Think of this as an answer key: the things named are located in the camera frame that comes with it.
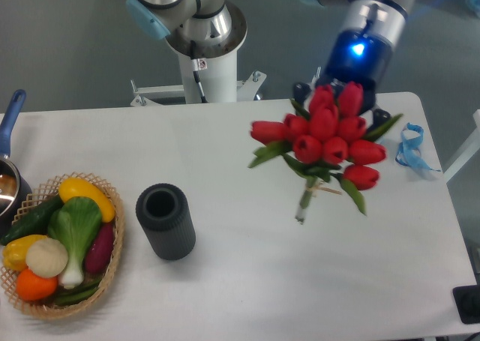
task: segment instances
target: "blue ribbon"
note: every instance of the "blue ribbon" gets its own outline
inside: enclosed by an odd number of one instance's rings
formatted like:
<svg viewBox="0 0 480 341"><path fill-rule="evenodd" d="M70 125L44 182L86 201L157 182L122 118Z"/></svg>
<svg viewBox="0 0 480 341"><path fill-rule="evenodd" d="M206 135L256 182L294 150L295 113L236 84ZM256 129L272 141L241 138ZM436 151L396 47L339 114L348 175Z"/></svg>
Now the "blue ribbon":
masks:
<svg viewBox="0 0 480 341"><path fill-rule="evenodd" d="M404 131L411 130L418 133L417 137L412 139L407 139L405 137ZM442 171L432 169L427 165L426 162L422 159L422 153L420 152L420 145L423 142L423 128L418 125L413 125L411 123L406 124L403 128L400 137L402 142L398 145L397 156L395 161L397 161L402 166L408 166L413 169L426 169L430 171Z"/></svg>

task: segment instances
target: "cylinder opening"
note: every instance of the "cylinder opening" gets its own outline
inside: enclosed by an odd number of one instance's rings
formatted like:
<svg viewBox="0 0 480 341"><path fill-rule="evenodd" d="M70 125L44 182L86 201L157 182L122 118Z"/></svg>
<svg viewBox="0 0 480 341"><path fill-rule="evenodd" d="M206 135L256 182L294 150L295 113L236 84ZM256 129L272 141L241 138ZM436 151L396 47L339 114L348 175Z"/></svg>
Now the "cylinder opening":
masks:
<svg viewBox="0 0 480 341"><path fill-rule="evenodd" d="M158 190L148 197L145 208L153 217L164 218L177 208L177 198L167 190Z"/></svg>

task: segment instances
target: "cucumber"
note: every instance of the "cucumber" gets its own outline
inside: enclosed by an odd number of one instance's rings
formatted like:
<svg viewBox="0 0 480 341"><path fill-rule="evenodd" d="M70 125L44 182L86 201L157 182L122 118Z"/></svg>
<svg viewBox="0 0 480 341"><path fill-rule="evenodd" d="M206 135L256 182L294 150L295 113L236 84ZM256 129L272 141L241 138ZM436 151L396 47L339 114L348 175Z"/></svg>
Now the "cucumber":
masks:
<svg viewBox="0 0 480 341"><path fill-rule="evenodd" d="M98 290L98 287L95 286L93 289L87 289L85 291L78 292L76 294L59 295L53 299L53 303L56 306L75 305L92 296L97 290Z"/></svg>
<svg viewBox="0 0 480 341"><path fill-rule="evenodd" d="M6 245L9 242L22 238L23 236L39 234L45 235L52 214L63 206L59 195L35 206L20 220L12 224L10 230L0 239L0 244Z"/></svg>
<svg viewBox="0 0 480 341"><path fill-rule="evenodd" d="M98 277L97 279L92 280L88 283L83 283L82 285L78 285L73 289L61 290L57 293L57 296L74 295L74 294L79 294L80 292L87 291L89 289L94 289L100 284L101 280L102 280L102 277Z"/></svg>

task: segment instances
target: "bok choy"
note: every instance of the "bok choy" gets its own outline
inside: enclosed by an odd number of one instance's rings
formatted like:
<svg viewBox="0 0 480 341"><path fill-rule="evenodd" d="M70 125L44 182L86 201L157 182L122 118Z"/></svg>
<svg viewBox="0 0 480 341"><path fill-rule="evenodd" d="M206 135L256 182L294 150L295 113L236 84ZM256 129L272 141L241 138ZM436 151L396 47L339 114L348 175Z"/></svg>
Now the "bok choy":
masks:
<svg viewBox="0 0 480 341"><path fill-rule="evenodd" d="M58 276L58 284L72 289L83 281L83 259L97 236L102 213L88 197L74 197L52 215L48 235L60 241L68 252L68 263Z"/></svg>

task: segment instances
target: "red tulip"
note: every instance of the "red tulip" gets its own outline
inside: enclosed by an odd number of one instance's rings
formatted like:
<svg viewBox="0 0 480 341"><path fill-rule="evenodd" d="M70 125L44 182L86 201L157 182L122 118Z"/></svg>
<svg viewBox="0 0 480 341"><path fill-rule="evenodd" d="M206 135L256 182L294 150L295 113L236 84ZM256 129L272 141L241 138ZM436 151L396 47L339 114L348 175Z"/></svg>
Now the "red tulip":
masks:
<svg viewBox="0 0 480 341"><path fill-rule="evenodd" d="M380 173L368 166L351 165L345 169L343 178L353 182L357 189L367 190L377 185Z"/></svg>
<svg viewBox="0 0 480 341"><path fill-rule="evenodd" d="M286 127L282 122L254 121L250 135L257 141L267 145L273 141L282 141L286 138Z"/></svg>
<svg viewBox="0 0 480 341"><path fill-rule="evenodd" d="M338 124L337 135L349 144L360 139L367 132L367 122L359 116L344 118Z"/></svg>
<svg viewBox="0 0 480 341"><path fill-rule="evenodd" d="M285 136L290 142L294 142L300 135L308 134L308 121L301 116L286 114L283 120L285 124Z"/></svg>
<svg viewBox="0 0 480 341"><path fill-rule="evenodd" d="M334 100L332 87L330 85L319 86L313 93L313 97L308 105L308 111L310 111L310 114L313 115L320 106L330 105L333 103Z"/></svg>
<svg viewBox="0 0 480 341"><path fill-rule="evenodd" d="M323 159L332 165L338 165L348 156L348 144L342 138L335 136L323 144Z"/></svg>
<svg viewBox="0 0 480 341"><path fill-rule="evenodd" d="M301 135L293 144L293 152L298 161L314 163L322 157L322 144L310 135Z"/></svg>
<svg viewBox="0 0 480 341"><path fill-rule="evenodd" d="M340 116L348 118L357 116L363 105L363 87L356 82L350 81L338 97Z"/></svg>
<svg viewBox="0 0 480 341"><path fill-rule="evenodd" d="M387 150L383 146L367 140L352 142L348 152L355 165L379 163L387 157Z"/></svg>
<svg viewBox="0 0 480 341"><path fill-rule="evenodd" d="M319 108L310 119L310 135L324 142L337 133L338 108L332 103Z"/></svg>

